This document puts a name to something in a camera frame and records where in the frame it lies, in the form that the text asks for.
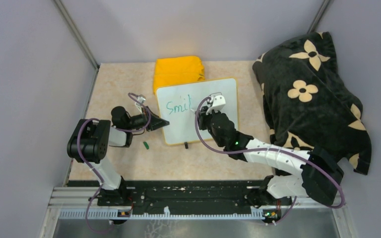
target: gray wall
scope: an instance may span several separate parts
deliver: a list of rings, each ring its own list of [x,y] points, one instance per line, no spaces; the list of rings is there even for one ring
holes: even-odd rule
[[[337,0],[320,31],[330,31],[346,86],[364,105],[372,139],[368,176],[346,171],[343,189],[360,238],[381,237],[381,1]]]
[[[50,0],[0,0],[0,238],[39,233],[94,70]]]
[[[321,0],[63,0],[97,62],[253,60],[305,33]]]

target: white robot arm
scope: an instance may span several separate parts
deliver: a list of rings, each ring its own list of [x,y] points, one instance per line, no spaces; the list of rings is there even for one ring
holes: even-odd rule
[[[243,134],[235,129],[226,114],[221,113],[225,105],[224,96],[215,93],[205,98],[195,112],[197,133],[198,130],[208,130],[217,145],[224,147],[224,150],[209,147],[199,137],[206,147],[236,160],[262,163],[288,172],[289,176],[265,178],[269,179],[266,192],[275,199],[285,196],[311,197],[324,205],[332,205],[344,173],[331,155],[319,147],[313,151],[295,151]]]

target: metal frame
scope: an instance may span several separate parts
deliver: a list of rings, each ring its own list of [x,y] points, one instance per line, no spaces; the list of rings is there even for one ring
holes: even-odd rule
[[[94,192],[97,190],[97,187],[55,187],[53,189],[49,206],[48,208],[53,209],[85,209],[88,205],[88,199],[93,196]],[[341,201],[341,198],[337,196],[334,203],[338,204]],[[289,208],[290,205],[282,205],[283,208]],[[130,206],[110,206],[110,207],[101,207],[97,205],[97,199],[95,199],[90,208],[95,209],[107,209],[115,208],[120,210],[128,211]],[[275,205],[264,205],[262,209],[275,209]],[[318,208],[327,208],[325,205],[320,204],[311,198],[297,198],[294,208],[299,209],[318,209]]]
[[[316,31],[316,28],[319,26],[320,21],[322,20],[323,15],[325,15],[328,7],[333,3],[333,0],[323,0],[322,5],[320,5],[319,10],[316,13],[315,18],[313,19],[308,33]]]
[[[94,58],[93,54],[90,51],[90,48],[88,47],[87,43],[85,42],[84,38],[82,37],[81,33],[79,32],[78,28],[76,27],[74,21],[72,20],[71,16],[69,15],[67,9],[65,8],[65,5],[62,3],[61,0],[52,0],[52,2],[55,4],[56,8],[58,9],[59,13],[61,14],[63,20],[65,21],[68,29],[76,39],[78,46],[81,48],[82,52],[84,53],[85,57],[90,61],[90,64],[98,70],[100,67]]]
[[[350,210],[347,206],[333,211],[335,223],[341,238],[357,238],[357,231],[351,218]]]
[[[46,210],[45,219],[43,221],[39,238],[53,238],[60,212],[60,209],[48,208]]]

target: wire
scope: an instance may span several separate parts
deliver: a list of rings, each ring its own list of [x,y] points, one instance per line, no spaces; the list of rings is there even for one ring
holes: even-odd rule
[[[86,120],[86,121],[82,124],[82,126],[81,126],[81,128],[79,129],[79,132],[78,132],[78,137],[77,137],[77,139],[76,139],[76,147],[77,147],[77,149],[78,149],[78,154],[79,154],[80,158],[84,161],[84,163],[85,163],[86,165],[88,165],[88,166],[90,167],[90,169],[95,173],[95,175],[96,175],[96,176],[98,177],[98,179],[100,180],[100,186],[98,187],[98,189],[97,189],[97,191],[94,193],[94,195],[91,197],[91,199],[90,199],[90,201],[89,201],[89,203],[88,203],[88,205],[87,205],[87,209],[85,210],[85,222],[87,223],[88,228],[89,228],[92,232],[97,233],[97,234],[102,234],[102,235],[104,235],[104,234],[107,234],[107,233],[111,232],[111,231],[115,228],[113,224],[111,224],[110,227],[109,227],[108,229],[106,229],[106,230],[98,231],[98,230],[93,229],[93,228],[91,227],[91,225],[90,225],[90,222],[88,221],[88,211],[90,210],[91,203],[92,203],[93,200],[97,197],[97,195],[100,193],[100,190],[101,190],[101,188],[103,187],[103,184],[104,184],[104,179],[103,179],[103,177],[101,176],[101,174],[94,168],[94,166],[92,166],[92,165],[90,164],[90,162],[88,162],[88,161],[85,159],[84,155],[82,154],[82,151],[81,151],[81,145],[80,145],[82,132],[84,131],[84,129],[85,129],[85,127],[87,126],[87,124],[88,124],[89,122],[93,121],[93,120],[99,121],[99,120],[96,119],[96,118],[90,118],[90,119]]]
[[[120,215],[120,217],[130,217],[131,216],[131,212],[133,210],[133,200],[132,200],[131,197],[129,197],[128,199],[132,203],[131,206],[130,206],[130,209],[129,209],[129,211],[125,212],[127,215]]]
[[[268,225],[277,225],[278,223],[282,222],[282,221],[288,216],[288,214],[290,213],[290,211],[293,209],[294,205],[296,204],[296,200],[297,200],[297,196],[294,196],[293,203],[291,203],[290,208],[285,212],[284,216],[282,216],[282,217],[280,218],[280,220],[278,220],[278,221],[276,221],[276,222],[274,222],[274,223],[266,223],[266,224],[268,224]]]
[[[135,102],[139,103],[142,107],[144,107],[147,112],[148,112],[148,121],[147,121],[147,124],[139,129],[139,130],[123,130],[123,129],[117,129],[117,130],[120,130],[120,131],[124,131],[124,132],[139,132],[139,131],[142,131],[142,130],[145,130],[147,128],[147,126],[150,124],[150,120],[151,120],[151,113],[149,111],[149,109],[147,107],[144,106],[144,104],[140,103],[138,100],[136,100],[135,98],[133,98],[132,96],[134,97],[138,97],[138,95],[134,94],[134,93],[128,93],[127,94],[132,100],[134,100]],[[88,162],[84,155],[82,154],[82,151],[81,151],[81,135],[82,135],[82,132],[84,131],[85,127],[87,126],[87,124],[93,120],[96,120],[96,121],[100,121],[98,120],[97,118],[90,118],[88,120],[86,120],[80,127],[79,129],[79,132],[78,132],[78,136],[77,136],[77,139],[76,139],[76,147],[78,149],[78,154],[79,154],[79,157],[82,159],[82,161],[94,172],[94,174],[98,177],[98,179],[100,180],[100,186],[98,187],[98,189],[96,190],[96,192],[94,193],[94,195],[91,197],[88,205],[87,205],[87,209],[85,210],[85,222],[87,223],[87,226],[88,228],[94,232],[94,233],[97,233],[97,234],[107,234],[109,232],[111,232],[115,226],[113,224],[110,225],[110,227],[106,230],[103,230],[103,231],[98,231],[98,230],[95,230],[93,229],[91,226],[90,226],[90,223],[88,221],[88,211],[90,210],[90,207],[91,207],[91,203],[93,202],[93,200],[97,197],[97,195],[100,193],[101,189],[103,188],[103,184],[104,184],[104,178],[101,176],[101,174],[94,168],[94,166],[92,166],[90,164],[90,162]]]
[[[138,95],[134,94],[134,93],[128,93],[127,94],[134,102],[138,103],[139,105],[141,105],[141,107],[145,108],[145,110],[147,111],[148,113],[148,121],[147,121],[147,124],[145,124],[145,126],[141,129],[138,129],[138,130],[126,130],[126,129],[119,129],[119,128],[116,128],[116,130],[120,130],[120,131],[123,131],[123,132],[140,132],[140,131],[143,131],[145,130],[148,125],[150,125],[150,121],[151,121],[151,112],[150,112],[150,109],[146,106],[144,106],[143,103],[139,102],[137,99],[133,98],[134,97],[138,97]]]
[[[336,206],[333,206],[333,205],[330,205],[330,206],[327,206],[327,207],[330,207],[330,208],[341,208],[342,206],[344,206],[345,204],[345,196],[344,196],[344,193],[342,191],[342,188],[341,186],[327,173],[325,172],[321,167],[317,166],[316,164],[312,163],[311,161],[309,160],[306,160],[305,158],[299,156],[299,155],[296,155],[296,154],[293,154],[291,152],[288,152],[288,151],[285,151],[285,150],[281,150],[281,149],[276,149],[276,148],[255,148],[255,149],[246,149],[246,150],[238,150],[238,151],[221,151],[221,150],[216,150],[214,148],[212,148],[211,146],[209,146],[202,138],[200,132],[199,132],[199,126],[198,126],[198,117],[199,117],[199,112],[202,108],[202,104],[204,104],[208,99],[210,99],[210,97],[206,97],[204,98],[198,105],[198,108],[196,109],[196,112],[195,112],[195,130],[196,130],[196,134],[198,135],[198,138],[199,140],[202,142],[202,144],[204,144],[204,146],[208,149],[210,149],[211,151],[214,151],[214,152],[217,152],[217,153],[220,153],[220,154],[226,154],[226,155],[234,155],[234,154],[240,154],[240,153],[246,153],[246,152],[254,152],[254,151],[266,151],[266,150],[269,150],[269,151],[275,151],[275,152],[281,152],[283,154],[286,154],[286,155],[289,155],[289,156],[292,156],[293,158],[296,158],[298,160],[301,160],[303,162],[305,162],[306,164],[312,166],[313,168],[317,169],[321,174],[323,174],[329,181],[331,181],[331,183],[335,186],[335,188],[338,190],[340,196],[341,196],[341,201],[338,205]]]
[[[277,200],[277,211],[281,210],[281,200]]]
[[[141,132],[141,133],[133,134],[133,135],[142,135],[142,134],[144,134],[144,133],[145,133],[145,130],[144,130],[143,132]]]

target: whiteboard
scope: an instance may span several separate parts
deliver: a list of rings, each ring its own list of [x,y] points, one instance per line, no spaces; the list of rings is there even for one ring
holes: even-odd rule
[[[199,141],[195,131],[195,114],[199,103],[213,93],[221,92],[226,99],[226,106],[221,112],[234,122],[238,129],[237,82],[233,78],[216,79],[190,84],[158,88],[156,97],[160,117],[170,125],[163,127],[166,144],[175,145]],[[203,139],[212,139],[207,130],[201,131]]]

